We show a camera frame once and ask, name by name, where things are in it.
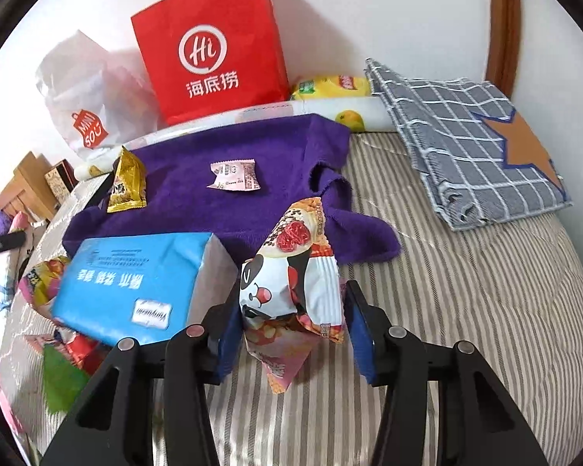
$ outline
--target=white plastic bag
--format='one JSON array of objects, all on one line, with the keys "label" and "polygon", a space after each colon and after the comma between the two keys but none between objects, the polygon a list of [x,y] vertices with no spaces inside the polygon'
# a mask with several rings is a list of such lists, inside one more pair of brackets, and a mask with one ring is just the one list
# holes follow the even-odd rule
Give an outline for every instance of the white plastic bag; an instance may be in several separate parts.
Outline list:
[{"label": "white plastic bag", "polygon": [[44,57],[37,89],[54,126],[84,160],[159,128],[154,93],[81,31]]}]

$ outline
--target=orange star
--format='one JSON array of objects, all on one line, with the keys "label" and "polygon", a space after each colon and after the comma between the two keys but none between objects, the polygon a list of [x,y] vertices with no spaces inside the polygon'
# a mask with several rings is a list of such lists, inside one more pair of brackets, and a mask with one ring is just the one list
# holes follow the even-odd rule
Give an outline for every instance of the orange star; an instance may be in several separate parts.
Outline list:
[{"label": "orange star", "polygon": [[539,142],[529,127],[514,108],[509,119],[495,119],[485,115],[475,114],[491,130],[503,138],[504,168],[535,168],[545,178],[551,181],[561,194],[564,194],[559,177],[555,173],[551,156]]}]

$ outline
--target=blue gripper pad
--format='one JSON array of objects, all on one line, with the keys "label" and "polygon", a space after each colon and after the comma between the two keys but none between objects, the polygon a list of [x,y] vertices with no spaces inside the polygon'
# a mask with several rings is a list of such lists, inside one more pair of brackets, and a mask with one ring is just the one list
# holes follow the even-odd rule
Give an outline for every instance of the blue gripper pad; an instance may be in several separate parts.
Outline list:
[{"label": "blue gripper pad", "polygon": [[374,362],[374,340],[369,332],[367,323],[365,323],[361,309],[352,296],[352,292],[349,287],[346,288],[344,313],[347,331],[354,351],[354,361],[361,375],[367,379],[367,383],[374,384],[377,380]]},{"label": "blue gripper pad", "polygon": [[218,342],[218,366],[216,367],[216,373],[220,381],[233,369],[243,332],[240,304],[236,298],[232,303],[227,327],[224,329]]}]

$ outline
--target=red snack wrapper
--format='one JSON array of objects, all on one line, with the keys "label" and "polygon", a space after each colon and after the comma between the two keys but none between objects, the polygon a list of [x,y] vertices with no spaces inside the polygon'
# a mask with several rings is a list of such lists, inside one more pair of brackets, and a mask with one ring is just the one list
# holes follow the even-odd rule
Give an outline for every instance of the red snack wrapper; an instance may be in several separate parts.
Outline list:
[{"label": "red snack wrapper", "polygon": [[339,272],[325,225],[319,197],[294,203],[242,267],[246,345],[275,394],[289,387],[320,337],[343,341]]},{"label": "red snack wrapper", "polygon": [[70,342],[65,344],[65,348],[72,356],[74,364],[84,370],[89,375],[97,371],[100,364],[106,357],[106,352],[98,349],[99,342],[88,338],[80,333],[76,333]]}]

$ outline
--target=blue checkered cloth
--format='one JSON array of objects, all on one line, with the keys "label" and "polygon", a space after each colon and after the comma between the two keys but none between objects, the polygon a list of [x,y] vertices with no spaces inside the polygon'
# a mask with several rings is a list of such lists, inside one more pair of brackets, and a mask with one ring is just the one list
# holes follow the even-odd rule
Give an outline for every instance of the blue checkered cloth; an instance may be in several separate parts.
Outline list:
[{"label": "blue checkered cloth", "polygon": [[505,166],[505,140],[481,117],[509,121],[515,108],[492,83],[405,79],[371,58],[365,74],[421,174],[435,212],[453,230],[572,205],[563,181],[560,189],[535,166]]}]

